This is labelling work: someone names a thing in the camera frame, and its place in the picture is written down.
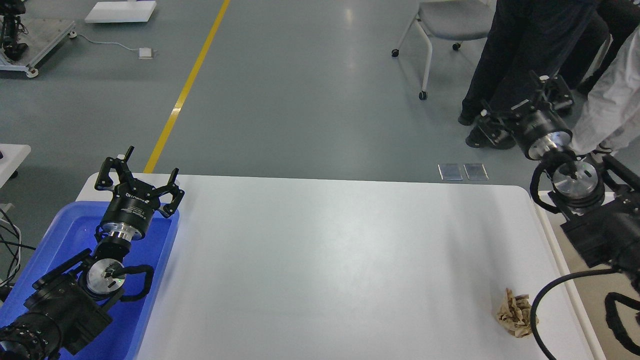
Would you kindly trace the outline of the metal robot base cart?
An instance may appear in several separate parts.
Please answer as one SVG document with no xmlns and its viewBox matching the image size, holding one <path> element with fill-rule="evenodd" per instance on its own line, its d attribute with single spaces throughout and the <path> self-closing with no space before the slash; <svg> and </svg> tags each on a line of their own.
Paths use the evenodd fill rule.
<svg viewBox="0 0 640 360">
<path fill-rule="evenodd" d="M 28 78 L 39 75 L 36 65 L 62 40 L 77 37 L 71 19 L 26 18 L 23 0 L 2 0 L 0 70 L 21 72 Z"/>
</svg>

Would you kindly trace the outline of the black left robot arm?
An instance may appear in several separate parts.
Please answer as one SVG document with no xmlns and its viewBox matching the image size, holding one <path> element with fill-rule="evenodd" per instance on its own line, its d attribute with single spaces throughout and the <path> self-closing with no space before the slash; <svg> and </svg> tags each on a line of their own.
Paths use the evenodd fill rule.
<svg viewBox="0 0 640 360">
<path fill-rule="evenodd" d="M 185 192 L 174 168 L 167 183 L 153 186 L 136 178 L 123 158 L 107 157 L 94 188 L 112 193 L 94 231 L 96 247 L 84 249 L 34 281 L 26 312 L 1 328 L 3 360 L 57 360 L 61 350 L 77 354 L 113 321 L 109 310 L 151 292 L 156 273 L 150 264 L 124 264 L 132 243 L 146 237 L 154 214 L 176 214 Z"/>
</svg>

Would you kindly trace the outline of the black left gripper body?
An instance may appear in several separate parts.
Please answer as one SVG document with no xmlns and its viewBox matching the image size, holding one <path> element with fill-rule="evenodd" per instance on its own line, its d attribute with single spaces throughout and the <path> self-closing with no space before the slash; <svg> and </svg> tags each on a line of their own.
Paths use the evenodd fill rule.
<svg viewBox="0 0 640 360">
<path fill-rule="evenodd" d="M 127 182 L 117 184 L 113 190 L 112 200 L 100 221 L 102 230 L 116 230 L 124 224 L 132 228 L 131 240 L 144 239 L 154 212 L 161 205 L 157 196 L 150 196 L 152 191 L 153 186 L 141 180 L 135 180 L 132 184 Z"/>
</svg>

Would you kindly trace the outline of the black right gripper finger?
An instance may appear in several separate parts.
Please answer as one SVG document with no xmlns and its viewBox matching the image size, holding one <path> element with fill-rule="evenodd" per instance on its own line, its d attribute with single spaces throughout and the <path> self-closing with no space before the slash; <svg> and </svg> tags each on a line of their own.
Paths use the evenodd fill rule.
<svg viewBox="0 0 640 360">
<path fill-rule="evenodd" d="M 529 71 L 529 75 L 534 82 L 531 110 L 542 110 L 548 106 L 558 115 L 572 114 L 575 100 L 562 76 L 537 75 L 535 71 Z"/>
<path fill-rule="evenodd" d="M 509 111 L 496 111 L 492 109 L 486 100 L 481 101 L 482 111 L 477 127 L 487 137 L 490 148 L 495 150 L 509 150 L 516 145 L 514 137 L 505 125 L 505 121 L 514 116 Z"/>
</svg>

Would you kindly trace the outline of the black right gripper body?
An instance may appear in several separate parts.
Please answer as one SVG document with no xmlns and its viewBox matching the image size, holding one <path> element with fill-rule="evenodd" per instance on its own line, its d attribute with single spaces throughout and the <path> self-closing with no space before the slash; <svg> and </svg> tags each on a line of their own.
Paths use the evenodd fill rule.
<svg viewBox="0 0 640 360">
<path fill-rule="evenodd" d="M 509 132 L 526 158 L 542 160 L 551 152 L 567 152 L 572 132 L 558 116 L 552 103 L 527 102 L 509 117 Z"/>
</svg>

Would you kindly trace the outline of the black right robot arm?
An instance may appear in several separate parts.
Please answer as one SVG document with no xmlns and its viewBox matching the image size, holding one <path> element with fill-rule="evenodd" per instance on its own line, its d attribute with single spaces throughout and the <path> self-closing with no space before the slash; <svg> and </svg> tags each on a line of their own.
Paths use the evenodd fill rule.
<svg viewBox="0 0 640 360">
<path fill-rule="evenodd" d="M 553 354 L 537 329 L 537 308 L 554 287 L 578 278 L 622 273 L 635 291 L 640 280 L 639 177 L 610 155 L 594 167 L 570 146 L 572 132 L 560 117 L 575 101 L 561 76 L 538 76 L 531 71 L 534 95 L 507 111 L 493 110 L 482 101 L 477 126 L 489 141 L 498 131 L 514 138 L 524 155 L 538 161 L 530 182 L 533 201 L 566 219 L 561 228 L 589 267 L 560 276 L 538 292 L 532 302 L 535 341 L 547 358 Z"/>
</svg>

